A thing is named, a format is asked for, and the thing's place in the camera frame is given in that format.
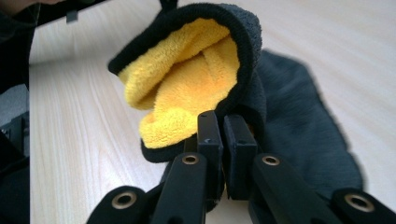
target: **microfiber cloth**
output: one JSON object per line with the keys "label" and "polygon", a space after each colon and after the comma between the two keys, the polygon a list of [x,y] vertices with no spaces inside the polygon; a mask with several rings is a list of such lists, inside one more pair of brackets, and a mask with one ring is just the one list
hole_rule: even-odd
{"label": "microfiber cloth", "polygon": [[192,4],[160,13],[108,65],[127,103],[151,111],[140,121],[148,161],[171,161],[197,133],[197,116],[232,113],[251,126],[262,151],[290,162],[330,198],[362,188],[359,167],[318,96],[305,66],[262,50],[255,15],[226,4]]}

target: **wooden table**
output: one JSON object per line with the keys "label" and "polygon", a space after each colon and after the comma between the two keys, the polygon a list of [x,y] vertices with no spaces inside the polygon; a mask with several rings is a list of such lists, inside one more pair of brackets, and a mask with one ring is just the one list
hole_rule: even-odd
{"label": "wooden table", "polygon": [[[191,0],[180,0],[187,5]],[[391,1],[224,0],[255,13],[263,47],[308,64],[347,136],[366,190],[396,211],[396,4]],[[158,0],[113,0],[37,29],[31,55],[32,223],[84,223],[112,189],[156,186],[138,121],[108,61],[142,32]],[[207,223],[251,223],[225,198]]]}

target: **light wood surface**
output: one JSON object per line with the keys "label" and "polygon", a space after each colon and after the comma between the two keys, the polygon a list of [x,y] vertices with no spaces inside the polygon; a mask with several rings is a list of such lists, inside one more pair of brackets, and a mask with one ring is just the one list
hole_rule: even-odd
{"label": "light wood surface", "polygon": [[[187,5],[191,0],[179,0]],[[396,211],[396,3],[231,1],[255,13],[263,47],[305,62],[347,137],[366,191]],[[36,30],[31,55],[32,223],[84,223],[112,189],[156,186],[137,125],[108,61],[160,10],[158,0],[111,0]],[[225,198],[206,223],[251,223]]]}

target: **yellow fabric lining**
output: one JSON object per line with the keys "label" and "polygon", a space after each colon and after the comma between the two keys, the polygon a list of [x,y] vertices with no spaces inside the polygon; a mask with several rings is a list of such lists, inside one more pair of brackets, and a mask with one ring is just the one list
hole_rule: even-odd
{"label": "yellow fabric lining", "polygon": [[126,101],[153,108],[140,122],[145,146],[171,146],[196,133],[197,116],[227,97],[238,68],[229,30],[204,19],[185,24],[130,63],[119,74]]}

